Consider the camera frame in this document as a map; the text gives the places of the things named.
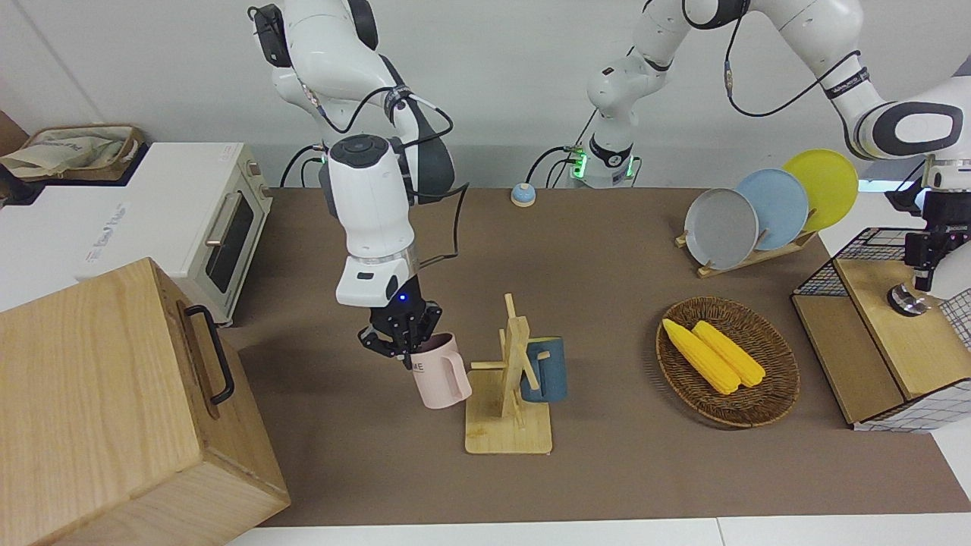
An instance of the pink mug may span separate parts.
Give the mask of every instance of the pink mug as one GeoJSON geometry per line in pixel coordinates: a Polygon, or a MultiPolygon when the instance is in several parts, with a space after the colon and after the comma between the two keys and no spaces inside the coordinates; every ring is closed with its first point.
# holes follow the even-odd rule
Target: pink mug
{"type": "Polygon", "coordinates": [[[455,336],[437,333],[412,353],[412,376],[428,409],[454,405],[472,394],[455,336]]]}

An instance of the green light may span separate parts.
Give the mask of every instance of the green light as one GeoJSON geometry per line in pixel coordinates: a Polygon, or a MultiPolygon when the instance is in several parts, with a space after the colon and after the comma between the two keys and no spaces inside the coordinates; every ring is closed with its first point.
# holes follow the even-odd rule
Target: green light
{"type": "Polygon", "coordinates": [[[583,150],[577,152],[578,157],[573,160],[573,178],[582,180],[586,174],[586,153],[583,150]]]}

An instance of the wooden crate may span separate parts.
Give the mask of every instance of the wooden crate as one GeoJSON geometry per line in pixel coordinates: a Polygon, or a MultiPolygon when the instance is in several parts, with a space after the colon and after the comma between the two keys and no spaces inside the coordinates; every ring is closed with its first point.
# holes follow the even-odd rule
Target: wooden crate
{"type": "Polygon", "coordinates": [[[289,505],[188,305],[146,258],[0,314],[0,543],[224,544],[289,505]]]}
{"type": "Polygon", "coordinates": [[[846,257],[826,267],[845,294],[797,293],[792,301],[847,423],[923,432],[971,415],[971,352],[942,310],[911,318],[887,304],[887,290],[912,269],[846,257]]]}

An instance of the yellow plate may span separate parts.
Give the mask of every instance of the yellow plate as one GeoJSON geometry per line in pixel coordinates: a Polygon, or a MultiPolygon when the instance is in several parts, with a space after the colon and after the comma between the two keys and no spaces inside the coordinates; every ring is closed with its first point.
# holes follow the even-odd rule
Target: yellow plate
{"type": "Polygon", "coordinates": [[[856,202],[859,177],[849,159],[832,150],[807,150],[783,166],[806,189],[811,216],[805,231],[819,231],[840,221],[856,202]]]}

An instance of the gray plate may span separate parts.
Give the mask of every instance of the gray plate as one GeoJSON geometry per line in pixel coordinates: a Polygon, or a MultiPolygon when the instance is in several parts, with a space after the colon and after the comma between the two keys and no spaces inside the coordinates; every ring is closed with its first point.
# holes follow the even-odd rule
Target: gray plate
{"type": "Polygon", "coordinates": [[[687,249],[698,263],[731,269],[755,248],[758,217],[752,203],[738,191],[709,189],[687,209],[685,230],[687,249]]]}

